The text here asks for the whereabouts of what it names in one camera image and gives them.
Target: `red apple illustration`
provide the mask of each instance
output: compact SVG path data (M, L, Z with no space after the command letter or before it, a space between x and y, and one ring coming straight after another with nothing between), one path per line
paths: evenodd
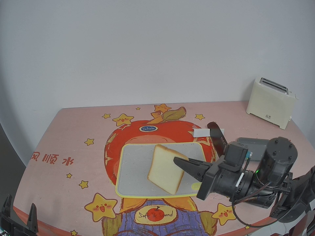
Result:
M144 126L154 126L157 129L152 132L142 132L141 127ZM192 136L193 128L199 128L199 126L182 120L156 124L148 124L148 120L137 120L131 125L121 125L109 136L105 145L104 164L108 177L113 184L116 184L120 153L125 144L193 142L196 139ZM200 142L206 160L210 162L213 159L212 146L206 144L205 138L198 138L197 142Z
M156 222L160 221L164 218L164 211L159 209L160 207L157 206L157 208L151 208L147 212L147 218L150 221Z

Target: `bread crust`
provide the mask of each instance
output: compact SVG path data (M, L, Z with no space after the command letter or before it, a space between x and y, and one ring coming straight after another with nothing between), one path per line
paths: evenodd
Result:
M176 157L183 158L183 159L185 159L185 160L189 160L189 158L188 158L187 156L183 155L182 153L179 153L178 151L175 151L175 150L173 150L173 149L170 149L170 148L168 148L168 147L165 147L165 146L163 146L163 145L161 145L161 144L155 145L155 147L154 147L154 152L153 152L153 159L152 159L151 167L150 167L150 170L149 170L149 173L148 173L148 176L147 176L147 179L148 179L150 182L152 182L152 181L149 179L149 177L150 177L151 170L152 170L152 166L153 166L153 162L154 162L154 159L155 159L155 150L156 150L156 148L160 148L160 149L163 149L164 151L167 151L167 152L169 152L169 153L172 153L172 154L174 154ZM178 191L180 182L181 182L181 180L182 180L182 178L183 178L183 175L184 175L184 171L183 171L183 173L182 173L182 175L181 175L181 177L180 177L180 180L179 180L179 182L178 182L178 185L177 185L177 188L176 188L175 193L174 193L174 194L173 194L173 193L170 193L170 194L172 194L172 195L175 195L175 194L176 194L176 192Z

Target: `leaf illustration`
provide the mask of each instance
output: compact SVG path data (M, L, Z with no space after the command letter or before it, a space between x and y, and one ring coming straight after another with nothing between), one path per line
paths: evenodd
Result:
M186 109L184 107L180 107L175 110L168 110L162 114L163 121L171 121L171 120L179 120L186 116Z

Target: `gray tray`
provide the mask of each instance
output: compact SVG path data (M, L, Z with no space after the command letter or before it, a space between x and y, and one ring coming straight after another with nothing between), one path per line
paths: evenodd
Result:
M248 150L253 152L251 161L260 161L266 150L269 140L239 137L237 141L241 144L247 145Z
M127 144L122 148L116 193L123 198L171 198L196 196L200 182L184 172L175 195L162 190L147 179L156 144ZM199 143L163 144L189 158L205 161Z

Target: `white wall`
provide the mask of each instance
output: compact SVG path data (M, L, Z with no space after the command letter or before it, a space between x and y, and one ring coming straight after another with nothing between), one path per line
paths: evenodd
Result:
M24 163L61 108L248 100L256 76L297 94L315 145L315 0L0 3L0 123Z

